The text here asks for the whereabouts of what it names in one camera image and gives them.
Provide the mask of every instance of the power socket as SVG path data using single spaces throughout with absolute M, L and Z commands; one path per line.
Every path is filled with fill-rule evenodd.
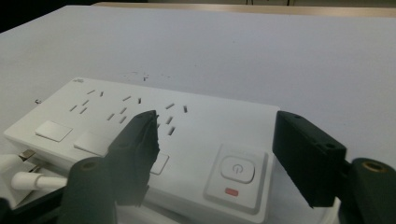
M 19 150 L 64 169 L 156 110 L 160 154 L 146 199 L 197 222 L 264 223 L 278 107 L 83 77 L 5 131 Z

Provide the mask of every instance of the power strip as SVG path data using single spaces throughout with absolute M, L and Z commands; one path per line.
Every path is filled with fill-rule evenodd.
M 276 106 L 78 77 L 5 136 L 69 169 L 105 156 L 133 116 L 153 109 L 161 151 L 146 200 L 197 222 L 264 223 Z

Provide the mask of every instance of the white cable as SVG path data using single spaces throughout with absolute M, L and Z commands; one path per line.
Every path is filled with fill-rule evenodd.
M 338 210 L 340 208 L 340 203 L 340 200 L 338 198 L 335 198 L 334 205 L 326 210 L 319 224 L 338 223 Z
M 14 189 L 59 189 L 66 186 L 67 179 L 48 177 L 38 173 L 17 172 L 11 180 Z

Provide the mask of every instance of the socket hole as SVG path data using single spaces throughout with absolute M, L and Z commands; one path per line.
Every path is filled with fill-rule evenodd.
M 111 114 L 107 120 L 111 120 L 113 118 L 114 114 Z
M 124 108 L 121 110 L 120 114 L 123 114 L 123 112 L 125 112 L 125 110 L 126 110 L 126 107 L 124 107 Z
M 124 116 L 121 120 L 120 123 L 123 123 L 126 120 L 126 116 Z
M 169 105 L 169 106 L 167 106 L 165 109 L 169 109 L 169 108 L 171 108 L 172 106 L 174 106 L 175 104 L 171 104 L 171 105 Z
M 69 111 L 72 112 L 74 109 L 76 109 L 76 107 L 77 107 L 76 105 L 73 106 Z
M 171 121 L 172 121 L 172 119 L 173 119 L 173 117 L 172 117 L 172 116 L 171 116 L 171 117 L 169 117 L 168 121 L 166 121 L 166 124 L 170 124 L 170 123 L 171 123 Z
M 123 98 L 122 101 L 127 101 L 127 100 L 129 100 L 129 98 L 131 98 L 131 96 L 127 96 L 127 97 Z
M 81 112 L 79 112 L 79 114 L 84 113 L 86 110 L 87 110 L 87 107 L 84 107 L 84 108 L 81 110 Z
M 176 128 L 176 127 L 172 127 L 171 130 L 169 130 L 168 135 L 172 135 L 172 133 L 175 131 L 175 128 Z

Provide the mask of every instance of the white desk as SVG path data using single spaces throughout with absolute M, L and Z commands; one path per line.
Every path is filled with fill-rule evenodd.
M 396 167 L 395 62 L 393 18 L 64 7 L 0 34 L 0 129 L 90 77 L 278 105 L 345 144 L 348 160 Z M 0 148 L 13 152 L 4 137 Z M 270 223 L 323 211 L 280 165 L 271 205 Z

